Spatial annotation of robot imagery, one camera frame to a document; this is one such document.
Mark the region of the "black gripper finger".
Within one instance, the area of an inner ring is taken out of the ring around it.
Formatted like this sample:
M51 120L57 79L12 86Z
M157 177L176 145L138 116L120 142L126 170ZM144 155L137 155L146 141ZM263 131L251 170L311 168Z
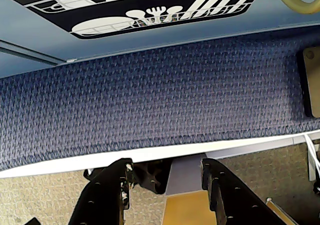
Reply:
M219 161L201 161L201 185L218 225L283 225L276 215L238 176Z
M105 167L82 190L72 213L72 224L123 225L133 181L132 159L121 158Z

